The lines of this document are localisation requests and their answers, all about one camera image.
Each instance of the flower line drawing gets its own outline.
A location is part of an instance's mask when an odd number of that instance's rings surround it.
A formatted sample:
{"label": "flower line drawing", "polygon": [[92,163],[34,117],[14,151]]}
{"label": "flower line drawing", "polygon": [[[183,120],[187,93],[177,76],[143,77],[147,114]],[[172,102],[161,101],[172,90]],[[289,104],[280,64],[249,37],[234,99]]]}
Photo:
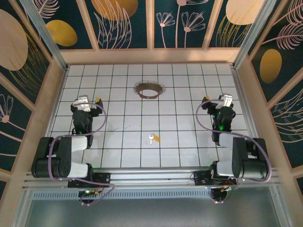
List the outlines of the flower line drawing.
{"label": "flower line drawing", "polygon": [[186,48],[186,37],[188,32],[194,32],[205,29],[203,13],[192,13],[188,17],[188,12],[182,13],[182,24],[185,31],[184,48]]}
{"label": "flower line drawing", "polygon": [[178,22],[179,22],[179,15],[180,15],[180,8],[181,6],[186,5],[199,5],[207,3],[208,0],[177,0],[178,6],[178,12],[177,12],[177,22],[176,22],[176,36],[175,36],[175,45],[176,48],[178,48]]}
{"label": "flower line drawing", "polygon": [[159,22],[159,25],[161,27],[162,40],[163,40],[164,48],[166,48],[163,28],[166,27],[166,26],[174,25],[176,22],[175,22],[175,20],[173,20],[173,16],[172,16],[171,12],[170,13],[163,13],[163,15],[162,15],[162,13],[157,13],[156,16],[157,16],[157,20]]}
{"label": "flower line drawing", "polygon": [[[11,96],[7,96],[7,98],[5,99],[5,96],[3,94],[0,94],[0,122],[1,123],[9,123],[10,125],[25,131],[25,129],[15,125],[14,123],[9,121],[9,116],[11,114],[12,108],[13,108],[13,103],[14,103],[14,99]],[[22,142],[21,139],[16,138],[12,135],[9,135],[3,131],[0,131],[0,134],[3,136],[6,136],[12,140],[18,141],[18,142]],[[11,154],[3,154],[0,153],[0,155],[4,155],[4,156],[11,156],[11,157],[15,157],[16,155],[11,155]]]}

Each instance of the black grid line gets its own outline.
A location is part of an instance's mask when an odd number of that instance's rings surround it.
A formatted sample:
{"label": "black grid line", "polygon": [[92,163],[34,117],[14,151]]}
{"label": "black grid line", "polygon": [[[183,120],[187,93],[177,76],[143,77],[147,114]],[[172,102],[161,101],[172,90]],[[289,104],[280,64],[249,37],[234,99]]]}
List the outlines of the black grid line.
{"label": "black grid line", "polygon": [[[191,89],[190,89],[190,88],[189,88],[189,95],[190,95],[190,99],[191,99]],[[191,108],[192,108],[192,110],[193,110],[193,113],[195,113],[195,112],[194,112],[193,102],[190,102],[190,103],[191,103]],[[195,115],[193,115],[193,120],[194,120],[195,132],[196,132]],[[201,166],[200,154],[199,154],[199,149],[198,149],[198,138],[197,138],[197,133],[195,133],[195,136],[196,136],[196,145],[197,145],[197,153],[198,153],[199,166]]]}
{"label": "black grid line", "polygon": [[[171,71],[172,71],[172,74],[174,75],[174,71],[173,71],[173,66],[171,65]],[[174,77],[172,77],[172,84],[175,85],[175,80],[174,80]],[[175,92],[175,88],[174,88],[174,98],[175,98],[175,111],[176,111],[176,114],[177,114],[177,105],[176,105],[176,92]],[[177,139],[178,139],[178,152],[179,152],[179,164],[180,164],[180,167],[181,167],[181,156],[180,156],[180,144],[179,144],[179,134],[178,134],[178,120],[177,120],[177,117],[176,117],[176,124],[177,124]]]}

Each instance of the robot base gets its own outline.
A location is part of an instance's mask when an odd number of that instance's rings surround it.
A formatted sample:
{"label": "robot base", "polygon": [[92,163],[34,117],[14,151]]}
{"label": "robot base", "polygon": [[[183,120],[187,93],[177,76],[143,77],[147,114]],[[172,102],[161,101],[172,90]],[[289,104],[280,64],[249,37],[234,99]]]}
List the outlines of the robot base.
{"label": "robot base", "polygon": [[[97,183],[110,183],[110,173],[93,173],[92,179],[94,182]],[[69,180],[67,187],[87,189],[87,188],[98,188],[99,186],[96,184],[85,183],[82,181]]]}

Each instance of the dark teal wallpaper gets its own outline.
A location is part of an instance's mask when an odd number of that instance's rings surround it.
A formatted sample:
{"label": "dark teal wallpaper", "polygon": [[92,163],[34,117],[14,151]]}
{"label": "dark teal wallpaper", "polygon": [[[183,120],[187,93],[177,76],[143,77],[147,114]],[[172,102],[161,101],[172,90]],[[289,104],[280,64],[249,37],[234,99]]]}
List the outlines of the dark teal wallpaper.
{"label": "dark teal wallpaper", "polygon": [[301,190],[301,193],[303,195],[303,177],[298,178],[297,182],[298,182],[299,188]]}
{"label": "dark teal wallpaper", "polygon": [[267,101],[303,66],[302,41],[303,4],[290,0],[251,61]]}
{"label": "dark teal wallpaper", "polygon": [[8,1],[0,16],[0,73],[35,103],[49,61]]}
{"label": "dark teal wallpaper", "polygon": [[147,48],[145,0],[85,0],[100,49]]}
{"label": "dark teal wallpaper", "polygon": [[224,0],[209,47],[240,47],[251,24],[235,25],[226,15],[228,0]]}
{"label": "dark teal wallpaper", "polygon": [[31,111],[0,85],[0,168],[11,171]]}
{"label": "dark teal wallpaper", "polygon": [[2,195],[4,193],[5,186],[6,186],[6,182],[0,181],[0,201],[1,201]]}
{"label": "dark teal wallpaper", "polygon": [[271,11],[270,15],[268,16],[263,28],[261,29],[260,33],[258,34],[257,38],[255,39],[254,43],[251,45],[250,50],[248,51],[248,55],[250,55],[250,53],[252,52],[252,50],[255,48],[255,45],[257,44],[257,42],[259,41],[260,36],[263,34],[263,31],[265,30],[265,28],[267,27],[270,19],[272,18],[272,16],[274,15],[277,7],[279,6],[281,0],[276,0],[276,3],[274,5],[273,10]]}
{"label": "dark teal wallpaper", "polygon": [[155,48],[202,47],[213,0],[155,0]]}
{"label": "dark teal wallpaper", "polygon": [[303,165],[303,80],[271,108],[271,113],[292,168]]}

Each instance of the leaf line drawing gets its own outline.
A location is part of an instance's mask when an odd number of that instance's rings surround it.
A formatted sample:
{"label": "leaf line drawing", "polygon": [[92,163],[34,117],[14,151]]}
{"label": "leaf line drawing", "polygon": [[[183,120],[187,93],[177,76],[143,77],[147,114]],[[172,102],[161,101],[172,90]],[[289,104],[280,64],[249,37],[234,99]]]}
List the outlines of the leaf line drawing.
{"label": "leaf line drawing", "polygon": [[303,140],[303,89],[291,99],[277,103],[273,107],[273,118],[280,134],[287,139],[285,143]]}
{"label": "leaf line drawing", "polygon": [[157,13],[156,16],[157,16],[157,20],[159,22],[159,25],[161,27],[163,45],[164,45],[164,48],[166,48],[163,28],[166,27],[166,26],[174,25],[175,20],[173,20],[173,16],[172,16],[171,12],[170,13],[163,13],[163,15],[162,15],[162,13]]}
{"label": "leaf line drawing", "polygon": [[199,5],[203,3],[207,3],[208,0],[177,0],[178,11],[177,11],[177,22],[176,22],[176,34],[175,34],[175,47],[178,48],[178,23],[179,23],[179,15],[181,6],[186,5]]}
{"label": "leaf line drawing", "polygon": [[102,49],[129,48],[132,41],[132,26],[126,10],[121,8],[116,1],[116,13],[114,6],[109,0],[104,0],[104,2],[105,4],[102,4],[100,0],[96,1],[98,11],[110,19],[99,17],[94,12],[99,26],[98,44]]}
{"label": "leaf line drawing", "polygon": [[50,19],[58,10],[58,0],[33,0],[34,5],[42,18]]}
{"label": "leaf line drawing", "polygon": [[184,48],[186,48],[186,37],[188,32],[194,32],[205,29],[205,23],[203,24],[204,18],[203,13],[192,13],[188,17],[188,12],[182,13],[182,24],[185,31],[184,37]]}
{"label": "leaf line drawing", "polygon": [[294,50],[303,41],[303,0],[292,0],[287,13],[277,20],[275,24],[283,18],[289,22],[279,32],[276,38],[264,41],[261,45],[276,40],[279,49]]}
{"label": "leaf line drawing", "polygon": [[[0,94],[0,122],[1,123],[9,123],[10,125],[16,127],[17,129],[20,129],[22,131],[25,131],[25,129],[15,125],[14,123],[9,121],[9,116],[11,114],[12,108],[13,108],[13,103],[14,103],[14,99],[11,96],[7,96],[7,98],[5,99],[5,96],[3,94]],[[3,136],[6,136],[12,140],[18,141],[18,142],[22,142],[21,139],[14,137],[12,135],[9,135],[3,131],[0,131],[0,134]],[[4,155],[4,156],[12,156],[15,157],[16,155],[11,155],[11,154],[3,154],[0,153],[0,155]]]}

